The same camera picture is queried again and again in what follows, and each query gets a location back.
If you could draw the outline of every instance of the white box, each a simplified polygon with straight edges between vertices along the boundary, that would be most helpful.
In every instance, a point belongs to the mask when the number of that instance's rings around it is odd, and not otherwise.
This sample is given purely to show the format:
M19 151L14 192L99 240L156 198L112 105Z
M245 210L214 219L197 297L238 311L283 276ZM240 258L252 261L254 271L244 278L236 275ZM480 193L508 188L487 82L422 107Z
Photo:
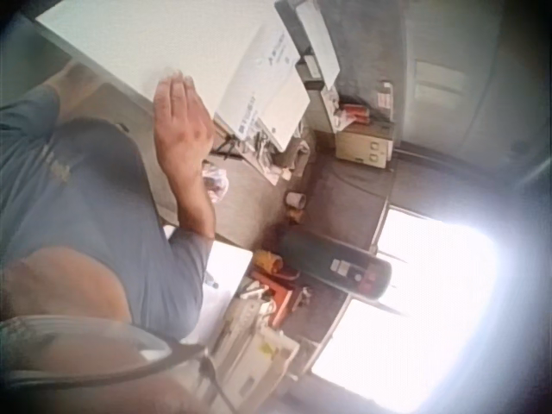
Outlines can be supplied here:
M276 9L245 53L218 109L216 118L240 139L279 92L299 53Z
M296 13L309 38L310 45L317 58L317 63L322 72L326 88L331 89L339 74L339 62L337 60L334 45L329 37L328 28L324 22L322 13L316 1L306 0L296 8Z
M284 152L290 143L309 102L303 81L293 70L259 118L260 124L280 152Z

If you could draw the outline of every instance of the hand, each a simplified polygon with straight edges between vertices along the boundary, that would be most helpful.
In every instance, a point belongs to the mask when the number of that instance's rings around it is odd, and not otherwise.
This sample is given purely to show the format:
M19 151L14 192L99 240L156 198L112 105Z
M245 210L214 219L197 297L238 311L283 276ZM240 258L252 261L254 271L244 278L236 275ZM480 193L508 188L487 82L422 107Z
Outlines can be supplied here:
M162 79L154 97L157 160L169 178L201 176L202 162L213 146L215 125L193 80L182 72Z

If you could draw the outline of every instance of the plastic bag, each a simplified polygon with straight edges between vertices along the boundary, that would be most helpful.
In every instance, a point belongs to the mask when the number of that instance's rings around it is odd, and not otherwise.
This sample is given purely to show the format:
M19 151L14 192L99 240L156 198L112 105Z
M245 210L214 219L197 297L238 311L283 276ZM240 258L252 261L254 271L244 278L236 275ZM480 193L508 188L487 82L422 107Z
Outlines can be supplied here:
M224 198L230 185L228 177L226 176L226 170L210 162L205 162L202 175L210 201L213 204L218 203Z

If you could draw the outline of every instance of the light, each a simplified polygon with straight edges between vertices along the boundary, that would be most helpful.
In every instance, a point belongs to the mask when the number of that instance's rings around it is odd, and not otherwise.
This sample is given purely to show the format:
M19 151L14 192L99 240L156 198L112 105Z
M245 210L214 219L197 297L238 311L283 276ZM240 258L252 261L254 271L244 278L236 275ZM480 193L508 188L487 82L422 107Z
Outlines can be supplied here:
M406 263L390 260L402 266L391 282L400 294L381 301L408 316L353 300L312 372L406 413L430 396L472 337L496 283L497 254L474 229L400 211L390 217L397 220L386 221L385 253L397 256L394 246Z

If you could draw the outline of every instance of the white cup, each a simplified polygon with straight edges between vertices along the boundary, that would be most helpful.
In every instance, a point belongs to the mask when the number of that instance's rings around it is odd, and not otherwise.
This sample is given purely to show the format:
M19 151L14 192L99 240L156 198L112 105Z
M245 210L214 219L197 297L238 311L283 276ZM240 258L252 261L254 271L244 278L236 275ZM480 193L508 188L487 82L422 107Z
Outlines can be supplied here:
M307 203L307 197L300 192L288 192L285 196L285 203L294 209L302 210Z

